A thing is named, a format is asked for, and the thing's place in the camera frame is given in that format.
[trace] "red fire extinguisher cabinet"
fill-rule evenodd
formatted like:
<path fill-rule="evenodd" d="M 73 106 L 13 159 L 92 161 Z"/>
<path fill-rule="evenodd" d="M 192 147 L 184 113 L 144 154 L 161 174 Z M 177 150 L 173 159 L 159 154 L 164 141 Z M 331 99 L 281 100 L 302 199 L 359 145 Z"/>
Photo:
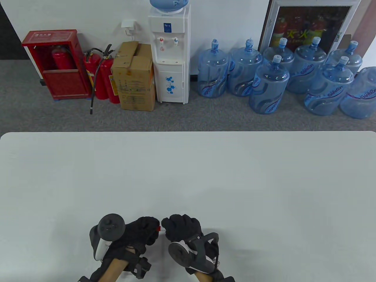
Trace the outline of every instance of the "red fire extinguisher cabinet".
<path fill-rule="evenodd" d="M 22 46 L 30 51 L 54 100 L 91 97 L 92 87 L 83 64 L 77 30 L 30 31 Z"/>

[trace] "water dispenser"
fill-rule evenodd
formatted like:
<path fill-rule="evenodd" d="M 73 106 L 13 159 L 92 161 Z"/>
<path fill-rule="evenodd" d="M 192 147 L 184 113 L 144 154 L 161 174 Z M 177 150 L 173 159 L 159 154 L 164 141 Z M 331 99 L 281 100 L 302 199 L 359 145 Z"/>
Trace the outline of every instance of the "water dispenser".
<path fill-rule="evenodd" d="M 149 25 L 158 101 L 186 104 L 190 89 L 190 5 L 176 11 L 152 7 Z"/>

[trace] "wall outlet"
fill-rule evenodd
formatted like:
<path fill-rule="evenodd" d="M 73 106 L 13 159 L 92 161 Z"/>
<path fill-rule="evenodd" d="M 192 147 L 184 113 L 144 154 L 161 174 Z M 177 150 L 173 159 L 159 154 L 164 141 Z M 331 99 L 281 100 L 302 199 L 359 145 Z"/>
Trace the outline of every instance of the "wall outlet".
<path fill-rule="evenodd" d="M 126 35 L 132 35 L 131 31 L 136 29 L 135 20 L 123 20 L 121 22 L 121 28 L 124 30 Z"/>

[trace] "gray carpet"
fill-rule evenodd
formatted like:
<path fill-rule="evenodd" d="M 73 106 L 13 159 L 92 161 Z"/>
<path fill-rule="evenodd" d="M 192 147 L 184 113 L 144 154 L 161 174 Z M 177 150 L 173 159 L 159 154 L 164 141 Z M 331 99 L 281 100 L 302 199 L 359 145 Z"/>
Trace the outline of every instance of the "gray carpet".
<path fill-rule="evenodd" d="M 247 102 L 228 93 L 205 99 L 191 91 L 187 105 L 157 103 L 154 112 L 124 111 L 108 100 L 95 100 L 94 115 L 89 115 L 89 100 L 54 102 L 30 61 L 0 61 L 0 136 L 17 131 L 376 131 L 376 115 L 355 120 L 337 111 L 318 117 L 289 93 L 272 115 L 254 113 Z"/>

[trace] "blue flower pattern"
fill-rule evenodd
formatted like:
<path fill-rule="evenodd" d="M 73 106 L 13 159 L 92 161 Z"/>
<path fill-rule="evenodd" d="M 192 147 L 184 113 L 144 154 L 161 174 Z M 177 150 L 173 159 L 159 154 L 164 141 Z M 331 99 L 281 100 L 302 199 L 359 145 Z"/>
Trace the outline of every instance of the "blue flower pattern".
<path fill-rule="evenodd" d="M 167 91 L 170 92 L 170 94 L 174 94 L 173 89 L 175 89 L 175 86 L 173 86 L 174 81 L 172 80 L 172 76 L 166 77 L 167 80 Z"/>

